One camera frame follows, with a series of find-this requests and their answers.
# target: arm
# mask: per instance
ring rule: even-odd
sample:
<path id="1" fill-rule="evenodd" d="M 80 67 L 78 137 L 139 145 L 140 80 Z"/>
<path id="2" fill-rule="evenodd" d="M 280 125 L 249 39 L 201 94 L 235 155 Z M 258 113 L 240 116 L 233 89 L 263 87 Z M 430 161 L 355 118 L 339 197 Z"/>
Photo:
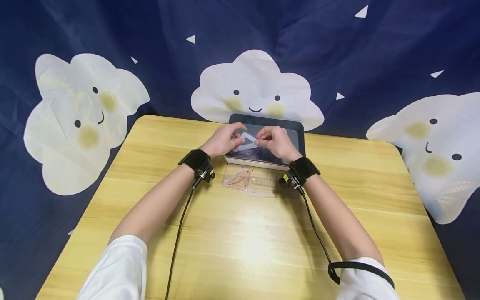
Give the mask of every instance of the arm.
<path id="1" fill-rule="evenodd" d="M 275 156 L 288 162 L 302 156 L 283 128 L 265 126 L 258 132 L 257 138 L 258 145 L 268 148 Z M 371 257 L 384 264 L 370 235 L 320 176 L 309 177 L 303 186 L 343 260 Z"/>
<path id="2" fill-rule="evenodd" d="M 241 123 L 221 125 L 200 149 L 211 158 L 227 153 L 244 142 L 237 132 L 240 128 L 246 130 Z M 173 212 L 183 193 L 190 187 L 193 177 L 194 172 L 189 166 L 176 167 L 127 213 L 113 231 L 109 243 L 120 236 L 134 235 L 148 245 L 157 229 Z"/>

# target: dark blue backdrop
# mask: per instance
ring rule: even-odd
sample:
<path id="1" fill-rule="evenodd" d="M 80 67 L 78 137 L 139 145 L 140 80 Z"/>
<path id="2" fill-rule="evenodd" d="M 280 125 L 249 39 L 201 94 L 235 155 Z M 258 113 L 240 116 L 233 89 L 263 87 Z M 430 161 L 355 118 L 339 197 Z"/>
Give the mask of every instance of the dark blue backdrop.
<path id="1" fill-rule="evenodd" d="M 367 17 L 355 18 L 366 5 Z M 6 0 L 0 14 L 0 286 L 8 300 L 34 299 L 118 150 L 85 191 L 46 188 L 23 142 L 41 100 L 34 69 L 44 53 L 67 62 L 94 53 L 135 74 L 150 102 L 129 129 L 144 114 L 201 120 L 190 97 L 202 70 L 249 49 L 309 81 L 325 115 L 315 133 L 365 138 L 413 101 L 480 91 L 478 0 Z M 185 40 L 192 35 L 196 44 Z M 465 295 L 480 299 L 480 193 L 435 229 Z"/>

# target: yellow cheek blush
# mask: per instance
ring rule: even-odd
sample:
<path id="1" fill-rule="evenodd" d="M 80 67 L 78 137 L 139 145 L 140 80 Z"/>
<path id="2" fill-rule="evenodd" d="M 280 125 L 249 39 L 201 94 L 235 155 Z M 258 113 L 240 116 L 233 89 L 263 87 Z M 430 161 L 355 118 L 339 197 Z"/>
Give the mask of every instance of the yellow cheek blush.
<path id="1" fill-rule="evenodd" d="M 445 178 L 454 171 L 454 166 L 453 163 L 444 156 L 430 155 L 423 164 L 423 171 L 433 178 Z"/>
<path id="2" fill-rule="evenodd" d="M 430 126 L 423 121 L 411 123 L 404 129 L 405 133 L 414 140 L 423 140 L 430 134 Z"/>
<path id="3" fill-rule="evenodd" d="M 77 143 L 82 149 L 95 148 L 99 143 L 100 137 L 95 127 L 91 125 L 83 126 L 79 129 Z"/>
<path id="4" fill-rule="evenodd" d="M 98 95 L 98 98 L 100 99 L 103 111 L 112 113 L 117 110 L 118 99 L 114 93 L 103 91 Z"/>
<path id="5" fill-rule="evenodd" d="M 287 111 L 280 103 L 273 103 L 267 107 L 266 113 L 269 117 L 274 119 L 284 119 Z"/>
<path id="6" fill-rule="evenodd" d="M 223 103 L 231 112 L 243 111 L 243 104 L 238 97 L 227 97 L 223 99 Z"/>

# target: hand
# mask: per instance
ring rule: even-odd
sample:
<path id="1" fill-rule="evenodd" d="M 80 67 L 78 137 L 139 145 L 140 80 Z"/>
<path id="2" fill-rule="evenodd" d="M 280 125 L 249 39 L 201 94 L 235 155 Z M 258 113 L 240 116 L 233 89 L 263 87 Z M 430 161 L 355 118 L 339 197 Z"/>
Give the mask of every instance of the hand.
<path id="1" fill-rule="evenodd" d="M 255 144 L 267 148 L 276 157 L 288 163 L 299 159 L 302 154 L 295 148 L 287 131 L 279 126 L 265 126 L 257 133 Z"/>
<path id="2" fill-rule="evenodd" d="M 240 146 L 245 139 L 240 137 L 238 129 L 247 131 L 242 123 L 220 125 L 214 134 L 200 147 L 211 158 L 228 153 Z"/>

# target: forearm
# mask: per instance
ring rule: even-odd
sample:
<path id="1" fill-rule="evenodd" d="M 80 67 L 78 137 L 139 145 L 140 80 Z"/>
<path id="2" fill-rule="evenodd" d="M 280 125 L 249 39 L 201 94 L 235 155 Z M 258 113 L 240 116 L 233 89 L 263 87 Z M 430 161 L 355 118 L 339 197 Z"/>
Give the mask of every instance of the forearm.
<path id="1" fill-rule="evenodd" d="M 185 164 L 174 169 L 128 212 L 113 231 L 109 243 L 123 235 L 135 235 L 148 245 L 191 185 L 193 176 L 194 171 Z"/>
<path id="2" fill-rule="evenodd" d="M 371 257 L 384 264 L 382 255 L 370 235 L 320 176 L 309 177 L 303 186 L 344 261 Z"/>

